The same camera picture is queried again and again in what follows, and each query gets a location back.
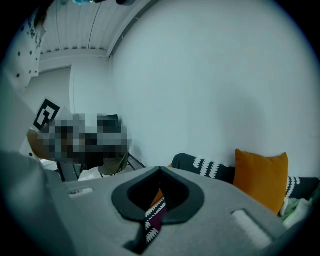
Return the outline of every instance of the white wall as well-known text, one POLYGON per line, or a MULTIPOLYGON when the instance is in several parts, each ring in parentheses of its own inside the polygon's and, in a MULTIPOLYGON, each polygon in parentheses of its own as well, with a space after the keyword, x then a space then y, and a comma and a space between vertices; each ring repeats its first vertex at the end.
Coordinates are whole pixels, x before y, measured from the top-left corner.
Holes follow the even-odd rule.
POLYGON ((70 110, 70 71, 70 68, 61 68, 33 77, 25 89, 22 99, 34 113, 38 112, 46 98, 53 100, 60 107, 65 106, 70 110))
POLYGON ((117 96, 107 58, 84 57, 72 63, 70 78, 71 112, 118 114, 117 96))
POLYGON ((320 78, 297 26, 257 1, 161 0, 113 57, 130 152, 235 165, 235 149, 287 152, 289 174, 319 176, 320 78))

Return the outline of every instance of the green cloth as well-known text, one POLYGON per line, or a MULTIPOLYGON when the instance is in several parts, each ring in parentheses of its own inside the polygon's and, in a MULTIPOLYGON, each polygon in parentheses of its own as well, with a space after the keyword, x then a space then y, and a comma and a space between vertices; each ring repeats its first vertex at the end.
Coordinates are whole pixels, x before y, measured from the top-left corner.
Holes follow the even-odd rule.
POLYGON ((286 218, 288 218, 297 208, 299 204, 300 199, 296 198, 289 198, 288 199, 288 206, 285 209, 284 215, 280 217, 282 221, 284 221, 286 218))

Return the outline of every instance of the black and white pillow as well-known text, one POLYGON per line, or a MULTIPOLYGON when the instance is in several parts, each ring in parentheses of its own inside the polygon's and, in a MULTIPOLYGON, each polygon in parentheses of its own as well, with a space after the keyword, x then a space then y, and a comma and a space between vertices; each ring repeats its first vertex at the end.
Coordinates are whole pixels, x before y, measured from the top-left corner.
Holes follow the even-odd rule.
POLYGON ((166 214, 166 200, 162 198, 156 205, 145 213, 146 243, 149 245, 161 230, 161 220, 166 214))
POLYGON ((286 184, 286 198, 309 199, 319 185, 319 178, 289 176, 286 184))
POLYGON ((224 166, 217 162, 208 161, 185 153, 177 154, 172 167, 212 179, 221 180, 230 184, 234 183, 236 168, 224 166))

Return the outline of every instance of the white paneled ceiling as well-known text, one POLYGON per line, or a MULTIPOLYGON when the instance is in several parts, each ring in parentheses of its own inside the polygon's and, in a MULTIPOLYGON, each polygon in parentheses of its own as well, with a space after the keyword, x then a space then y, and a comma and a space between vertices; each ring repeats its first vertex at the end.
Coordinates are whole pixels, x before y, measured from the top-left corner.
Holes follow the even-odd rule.
POLYGON ((150 0, 136 0, 133 5, 118 5, 116 0, 78 5, 72 0, 56 0, 48 10, 42 54, 71 50, 110 50, 128 17, 150 0))

